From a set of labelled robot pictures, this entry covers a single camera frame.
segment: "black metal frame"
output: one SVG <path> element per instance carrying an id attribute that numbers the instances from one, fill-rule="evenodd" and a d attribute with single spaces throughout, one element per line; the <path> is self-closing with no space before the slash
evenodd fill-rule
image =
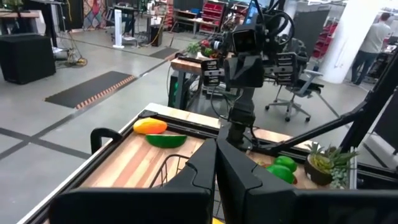
<path id="1" fill-rule="evenodd" d="M 123 130 L 121 130 L 120 133 L 106 128 L 95 129 L 90 136 L 91 152 L 95 155 L 93 155 L 87 165 L 73 176 L 69 182 L 62 186 L 62 188 L 52 198 L 63 192 L 68 192 L 79 187 L 102 164 L 102 162 L 105 161 L 105 159 L 108 158 L 108 156 L 110 156 L 130 134 L 132 134 L 133 124 L 138 119 L 147 117 L 165 121 L 167 123 L 168 131 L 186 134 L 187 136 L 200 139 L 217 138 L 220 131 L 218 128 L 161 115 L 148 110 L 141 112 L 137 118 L 132 120 Z M 112 141 L 102 147 L 102 138 L 111 138 Z M 264 145 L 274 144 L 274 142 L 265 139 L 259 139 L 259 143 Z M 267 151 L 259 151 L 258 153 L 267 154 Z M 286 147 L 280 151 L 278 155 L 289 156 L 297 163 L 303 164 L 308 156 L 308 151 L 297 147 Z M 398 176 L 393 170 L 378 168 L 366 164 L 358 164 L 358 188 L 360 189 L 398 189 L 397 178 Z M 27 219 L 25 223 L 43 223 L 47 219 L 47 210 L 52 198 L 46 201 L 41 208 Z"/>

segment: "concrete floor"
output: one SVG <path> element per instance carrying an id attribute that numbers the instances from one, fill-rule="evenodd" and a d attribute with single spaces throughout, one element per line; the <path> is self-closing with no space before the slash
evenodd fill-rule
<path id="1" fill-rule="evenodd" d="M 192 34 L 176 34 L 173 45 L 184 49 Z M 64 178 L 90 156 L 90 132 L 97 127 L 122 128 L 148 103 L 167 105 L 166 79 L 170 63 L 149 55 L 168 46 L 172 35 L 165 33 L 161 47 L 123 50 L 112 49 L 109 34 L 104 30 L 73 35 L 77 47 L 88 65 L 83 68 L 63 68 L 52 76 L 19 86 L 0 80 L 0 220 L 15 223 L 49 194 Z M 44 101 L 45 97 L 85 82 L 108 71 L 139 77 L 95 106 L 74 110 Z M 256 90 L 256 126 L 291 136 L 304 133 L 353 109 L 367 91 L 346 84 L 324 83 L 322 97 L 297 98 L 309 113 L 306 123 L 299 114 L 291 122 L 284 121 L 283 108 L 264 107 L 272 103 L 277 87 L 264 85 Z M 282 90 L 281 98 L 290 98 Z M 224 102 L 216 101 L 223 110 Z M 192 110 L 214 116 L 204 96 Z M 314 138 L 322 145 L 339 145 L 348 128 L 341 127 Z M 366 151 L 361 150 L 361 162 L 379 166 Z"/>

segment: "office chair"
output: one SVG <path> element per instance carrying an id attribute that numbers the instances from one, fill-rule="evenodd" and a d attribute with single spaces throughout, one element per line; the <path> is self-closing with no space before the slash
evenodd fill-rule
<path id="1" fill-rule="evenodd" d="M 307 115 L 307 117 L 305 118 L 305 121 L 309 122 L 311 120 L 311 115 L 308 112 L 306 112 L 301 107 L 300 104 L 294 102 L 294 98 L 296 96 L 301 97 L 301 98 L 303 98 L 303 97 L 311 98 L 313 92 L 321 93 L 321 88 L 323 88 L 324 86 L 321 84 L 312 83 L 312 81 L 314 80 L 315 77 L 322 76 L 321 73 L 306 69 L 303 71 L 301 76 L 302 75 L 306 75 L 308 77 L 307 81 L 299 79 L 299 80 L 297 80 L 297 82 L 294 86 L 286 87 L 286 90 L 293 93 L 292 99 L 283 100 L 283 99 L 278 98 L 280 90 L 282 89 L 282 86 L 280 86 L 278 94 L 276 95 L 274 102 L 268 104 L 266 106 L 266 110 L 269 110 L 270 106 L 286 106 L 287 107 L 286 116 L 285 116 L 286 122 L 290 121 L 290 117 L 292 115 L 292 109 L 295 109 L 296 112 L 298 112 L 298 113 L 303 113 L 303 114 Z"/>

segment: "robot workstation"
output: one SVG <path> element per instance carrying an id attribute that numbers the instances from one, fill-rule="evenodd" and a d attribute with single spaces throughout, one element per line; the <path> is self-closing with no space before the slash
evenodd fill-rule
<path id="1" fill-rule="evenodd" d="M 243 24 L 211 40 L 219 58 L 201 62 L 205 86 L 239 89 L 228 117 L 151 104 L 120 131 L 93 130 L 93 155 L 19 223 L 398 223 L 396 170 L 336 159 L 337 150 L 355 154 L 396 88 L 397 54 L 353 111 L 296 137 L 256 128 L 255 89 L 264 80 L 292 85 L 307 56 L 302 46 L 286 51 L 297 40 L 283 0 L 252 4 Z M 288 23 L 290 35 L 280 36 Z M 310 141 L 348 123 L 335 151 Z M 347 169 L 332 190 L 313 158 L 336 167 L 333 155 Z"/>

